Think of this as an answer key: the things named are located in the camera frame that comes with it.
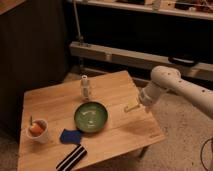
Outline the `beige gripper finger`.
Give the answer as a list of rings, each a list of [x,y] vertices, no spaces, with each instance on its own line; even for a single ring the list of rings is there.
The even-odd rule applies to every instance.
[[[125,113],[128,113],[128,112],[130,112],[131,110],[134,110],[134,109],[137,109],[137,108],[139,108],[140,107],[140,105],[139,104],[137,104],[137,105],[127,105],[126,107],[124,107],[124,112]]]

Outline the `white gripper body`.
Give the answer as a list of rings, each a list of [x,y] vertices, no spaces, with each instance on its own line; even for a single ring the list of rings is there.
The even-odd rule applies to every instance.
[[[166,92],[165,88],[158,86],[153,82],[149,82],[139,93],[139,101],[144,106],[152,106],[160,96]]]

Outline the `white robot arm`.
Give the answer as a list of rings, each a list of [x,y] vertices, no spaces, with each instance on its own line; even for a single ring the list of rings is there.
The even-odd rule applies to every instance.
[[[152,69],[150,82],[139,92],[136,100],[124,107],[124,111],[130,112],[140,104],[152,106],[168,91],[181,95],[213,120],[213,91],[182,79],[178,69],[166,66]]]

